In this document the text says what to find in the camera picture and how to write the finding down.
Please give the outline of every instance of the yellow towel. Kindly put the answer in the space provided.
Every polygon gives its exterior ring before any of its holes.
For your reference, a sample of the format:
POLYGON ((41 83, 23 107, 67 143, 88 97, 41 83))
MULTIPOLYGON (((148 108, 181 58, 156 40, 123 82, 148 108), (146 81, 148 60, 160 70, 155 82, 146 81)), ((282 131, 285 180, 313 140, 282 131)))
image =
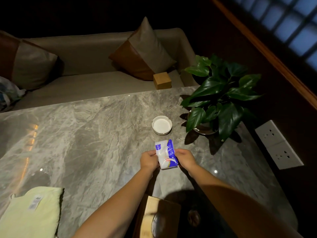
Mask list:
POLYGON ((1 238, 54 238, 62 191, 40 186, 13 198, 0 220, 1 238))

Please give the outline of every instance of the forearm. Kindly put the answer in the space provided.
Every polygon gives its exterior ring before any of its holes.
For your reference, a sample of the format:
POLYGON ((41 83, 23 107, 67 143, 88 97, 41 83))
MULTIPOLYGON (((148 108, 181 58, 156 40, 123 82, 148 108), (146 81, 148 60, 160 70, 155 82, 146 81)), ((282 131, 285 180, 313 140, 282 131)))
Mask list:
POLYGON ((82 224, 74 238, 124 236, 151 177, 151 170, 140 169, 82 224))
POLYGON ((238 237, 301 237, 257 201, 195 166, 191 176, 238 237))

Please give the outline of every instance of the hand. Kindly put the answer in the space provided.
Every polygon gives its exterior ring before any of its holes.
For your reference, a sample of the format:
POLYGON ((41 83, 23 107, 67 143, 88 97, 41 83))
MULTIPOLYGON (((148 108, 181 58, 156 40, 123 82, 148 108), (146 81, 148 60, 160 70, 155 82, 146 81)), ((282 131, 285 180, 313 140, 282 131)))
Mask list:
POLYGON ((156 150, 150 150, 142 153, 140 158, 141 169, 148 169, 153 172, 159 167, 159 158, 156 155, 156 150))
POLYGON ((190 173, 192 168, 198 165, 190 150, 177 148, 174 151, 178 161, 188 171, 188 173, 190 173))

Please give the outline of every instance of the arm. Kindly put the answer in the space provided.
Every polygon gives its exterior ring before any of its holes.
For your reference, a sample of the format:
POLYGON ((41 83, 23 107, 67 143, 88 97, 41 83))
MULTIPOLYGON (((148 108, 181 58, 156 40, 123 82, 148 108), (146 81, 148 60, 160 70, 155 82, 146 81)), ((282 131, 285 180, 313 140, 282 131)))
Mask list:
POLYGON ((144 152, 141 169, 99 207, 76 231, 73 238, 123 237, 141 202, 146 187, 158 167, 155 150, 144 152))
POLYGON ((189 150, 176 149, 175 155, 238 237, 302 237, 257 201, 196 164, 189 150))

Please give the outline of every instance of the barcode tag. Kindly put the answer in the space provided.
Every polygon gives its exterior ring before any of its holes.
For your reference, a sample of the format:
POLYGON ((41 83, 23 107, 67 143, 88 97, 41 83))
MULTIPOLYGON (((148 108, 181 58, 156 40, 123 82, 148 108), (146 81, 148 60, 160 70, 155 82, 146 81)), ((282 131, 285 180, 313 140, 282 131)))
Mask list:
POLYGON ((34 196, 32 203, 29 206, 29 210, 35 210, 39 204, 39 202, 43 199, 42 195, 34 196))

